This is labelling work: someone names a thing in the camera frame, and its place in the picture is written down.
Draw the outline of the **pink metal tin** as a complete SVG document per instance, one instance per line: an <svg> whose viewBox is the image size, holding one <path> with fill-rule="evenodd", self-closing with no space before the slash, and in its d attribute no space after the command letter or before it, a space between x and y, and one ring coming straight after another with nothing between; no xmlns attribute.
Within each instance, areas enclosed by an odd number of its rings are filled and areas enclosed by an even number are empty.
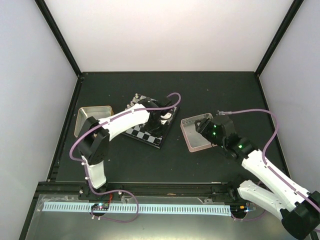
<svg viewBox="0 0 320 240"><path fill-rule="evenodd" d="M189 152L194 153L205 149L212 148L212 144L196 132L195 122L202 119L212 119L211 113L204 113L180 121L180 128L185 139Z"/></svg>

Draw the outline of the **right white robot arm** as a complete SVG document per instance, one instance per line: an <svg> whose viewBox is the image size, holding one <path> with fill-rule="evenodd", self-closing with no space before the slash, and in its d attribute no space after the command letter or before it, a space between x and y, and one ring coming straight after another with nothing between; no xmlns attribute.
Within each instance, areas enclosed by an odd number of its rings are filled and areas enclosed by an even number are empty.
<svg viewBox="0 0 320 240"><path fill-rule="evenodd" d="M298 240L305 239L320 225L320 193L310 192L298 185L247 138L238 135L227 115L195 121L195 131L211 144L221 147L225 154L255 175L265 186L244 180L227 189L234 202L248 200L278 218L286 231Z"/></svg>

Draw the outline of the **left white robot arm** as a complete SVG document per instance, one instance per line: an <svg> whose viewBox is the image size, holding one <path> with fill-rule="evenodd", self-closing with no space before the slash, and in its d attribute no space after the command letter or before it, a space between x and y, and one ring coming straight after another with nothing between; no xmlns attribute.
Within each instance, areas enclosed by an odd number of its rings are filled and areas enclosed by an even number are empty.
<svg viewBox="0 0 320 240"><path fill-rule="evenodd" d="M90 116L85 120L69 156L74 160L74 150L78 150L78 161L84 166L85 179L90 186L89 193L95 199L103 199L108 192L104 160L108 155L110 142L125 133L159 146L178 109L178 105L172 104L168 97L163 102L143 97L132 101L124 111L115 115L100 119Z"/></svg>

